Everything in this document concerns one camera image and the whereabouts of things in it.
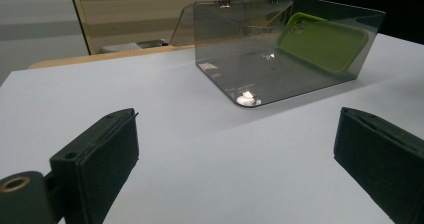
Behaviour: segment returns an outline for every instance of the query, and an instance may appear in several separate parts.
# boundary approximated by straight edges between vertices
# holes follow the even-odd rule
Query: clear plastic enclosure
[[[243,107],[356,79],[385,17],[322,0],[199,2],[186,12],[196,64]]]

